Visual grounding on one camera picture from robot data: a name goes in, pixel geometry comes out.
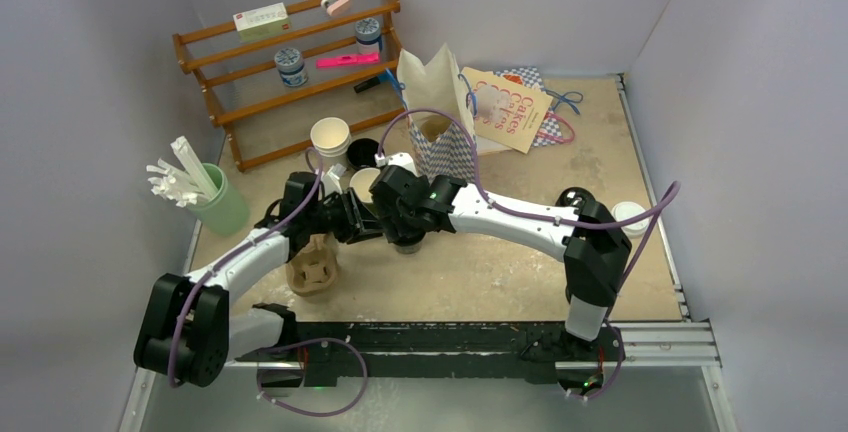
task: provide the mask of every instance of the small box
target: small box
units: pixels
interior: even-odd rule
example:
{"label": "small box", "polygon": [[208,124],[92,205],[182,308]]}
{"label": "small box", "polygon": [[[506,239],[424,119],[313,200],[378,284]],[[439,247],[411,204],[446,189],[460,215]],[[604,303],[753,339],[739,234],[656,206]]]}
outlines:
{"label": "small box", "polygon": [[291,28],[291,19],[282,3],[248,10],[233,16],[242,42],[267,39]]}

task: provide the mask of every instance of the wooden rack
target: wooden rack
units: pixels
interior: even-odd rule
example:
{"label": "wooden rack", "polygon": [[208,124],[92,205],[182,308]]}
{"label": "wooden rack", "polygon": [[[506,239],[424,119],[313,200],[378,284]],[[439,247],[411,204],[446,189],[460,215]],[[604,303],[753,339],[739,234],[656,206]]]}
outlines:
{"label": "wooden rack", "polygon": [[[177,63],[179,64],[183,73],[194,74],[195,78],[197,79],[197,83],[200,85],[200,91],[203,93],[203,97],[206,101],[206,108],[209,113],[209,120],[216,127],[223,127],[224,132],[227,136],[227,141],[229,142],[230,148],[233,151],[233,159],[235,160],[236,167],[238,167],[240,171],[244,172],[245,170],[250,169],[251,167],[256,167],[271,160],[278,159],[280,157],[285,157],[295,152],[304,150],[311,145],[311,142],[309,140],[304,140],[303,142],[283,147],[282,149],[278,149],[273,152],[260,155],[259,157],[244,158],[242,157],[241,150],[239,149],[238,140],[236,139],[235,130],[233,127],[233,124],[235,122],[245,119],[247,117],[254,116],[256,114],[267,112],[273,108],[289,104],[296,100],[319,94],[321,92],[335,89],[337,87],[343,87],[354,82],[361,82],[371,77],[380,75],[381,73],[383,73],[383,71],[385,71],[386,68],[392,70],[397,68],[398,57],[400,56],[400,50],[402,46],[400,43],[400,39],[398,39],[397,32],[395,32],[395,28],[392,22],[392,13],[400,12],[400,1],[385,0],[385,2],[386,3],[384,5],[380,5],[379,7],[375,7],[373,9],[330,19],[317,25],[304,27],[302,29],[295,29],[283,35],[244,44],[233,49],[224,50],[222,52],[207,55],[205,57],[191,57],[187,45],[192,42],[198,42],[218,35],[235,32],[235,22],[230,21],[183,35],[174,34],[174,50],[177,55]],[[291,16],[298,12],[303,12],[305,10],[314,9],[320,6],[321,0],[307,0],[305,2],[300,2],[297,4],[287,4],[286,11],[288,12],[289,16]],[[280,95],[279,97],[264,100],[262,102],[241,107],[236,110],[227,111],[221,105],[221,101],[218,99],[218,95],[215,93],[214,90],[216,86],[276,68],[276,64],[273,60],[269,60],[268,62],[262,62],[261,64],[256,64],[251,67],[246,67],[227,74],[222,74],[216,77],[209,78],[207,78],[201,70],[201,67],[204,66],[223,62],[227,59],[232,59],[234,57],[239,57],[245,54],[249,54],[251,52],[256,52],[257,50],[271,47],[277,44],[282,44],[283,42],[287,42],[290,40],[299,39],[301,37],[306,37],[312,34],[317,34],[319,32],[329,30],[335,27],[351,24],[367,17],[375,17],[380,15],[383,16],[383,40],[384,43],[387,45],[386,49],[388,50],[389,54],[388,62],[377,64],[366,69],[359,69],[356,72],[345,75],[343,77],[311,85],[309,87],[300,87],[286,94]],[[340,49],[342,47],[353,45],[355,43],[355,37],[348,37],[346,39],[328,43],[326,45],[304,50],[302,51],[302,54],[303,58],[307,59],[309,57],[324,54],[336,49]],[[358,132],[360,130],[368,129],[376,125],[386,123],[392,120],[402,111],[403,109],[393,110],[391,112],[387,112],[382,115],[378,115],[376,117],[372,117],[370,119],[352,124],[350,126],[351,132]]]}

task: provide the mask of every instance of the pink highlighter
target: pink highlighter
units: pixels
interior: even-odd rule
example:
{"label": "pink highlighter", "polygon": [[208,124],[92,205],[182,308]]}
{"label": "pink highlighter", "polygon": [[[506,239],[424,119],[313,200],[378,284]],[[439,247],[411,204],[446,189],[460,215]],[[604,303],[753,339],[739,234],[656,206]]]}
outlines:
{"label": "pink highlighter", "polygon": [[328,69],[330,67],[344,67],[346,65],[368,65],[377,64],[380,62],[380,53],[360,55],[340,55],[338,57],[328,57],[326,59],[318,59],[315,61],[315,67],[319,69]]}

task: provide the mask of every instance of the lid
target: lid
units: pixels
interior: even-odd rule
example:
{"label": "lid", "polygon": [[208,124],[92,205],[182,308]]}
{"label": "lid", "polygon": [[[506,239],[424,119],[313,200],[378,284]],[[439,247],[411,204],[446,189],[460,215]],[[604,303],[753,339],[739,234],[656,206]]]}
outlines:
{"label": "lid", "polygon": [[283,72],[294,72],[303,65],[303,55],[294,47],[286,47],[274,55],[274,62]]}
{"label": "lid", "polygon": [[380,22],[374,17],[362,19],[354,25],[356,38],[363,41],[375,40],[382,34]]}
{"label": "lid", "polygon": [[[616,222],[627,220],[643,212],[645,212],[645,208],[636,202],[619,202],[612,208],[612,216],[615,218]],[[640,220],[635,224],[622,227],[621,230],[624,231],[626,236],[631,239],[636,239],[645,233],[645,230],[648,229],[649,222],[650,219]]]}

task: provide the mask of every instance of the beige tabletop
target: beige tabletop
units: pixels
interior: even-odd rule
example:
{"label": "beige tabletop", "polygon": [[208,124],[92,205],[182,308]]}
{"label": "beige tabletop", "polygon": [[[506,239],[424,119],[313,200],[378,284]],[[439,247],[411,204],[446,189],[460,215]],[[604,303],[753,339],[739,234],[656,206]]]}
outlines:
{"label": "beige tabletop", "polygon": [[[580,186],[610,209],[623,200],[647,208],[648,194],[615,81],[546,79],[545,86],[584,94],[580,116],[565,105],[558,111],[572,124],[577,139],[568,145],[533,148],[526,155],[505,151],[481,157],[484,187],[500,195],[553,204],[563,189]],[[247,157],[259,155],[308,137],[311,125],[322,117],[357,121],[397,106],[385,84],[358,95],[345,88],[240,122],[240,144]],[[383,130],[378,127],[356,137],[378,139]],[[386,149],[388,153],[411,150],[405,126],[392,130]],[[288,175],[306,170],[303,154],[296,154],[240,173],[228,147],[220,166],[247,199],[250,221],[244,231],[226,238],[201,229],[193,269],[238,243],[268,204],[281,196]],[[634,250],[639,240],[633,241]],[[248,291],[233,311],[241,313],[252,304],[266,302],[288,305],[299,320],[306,321],[499,321],[560,320],[568,309],[561,262],[491,237],[429,234],[413,255],[398,254],[381,238],[341,245],[338,262],[341,275],[325,293],[309,298],[295,295],[286,285],[285,269],[280,268]],[[611,317],[680,320],[658,233],[624,285]]]}

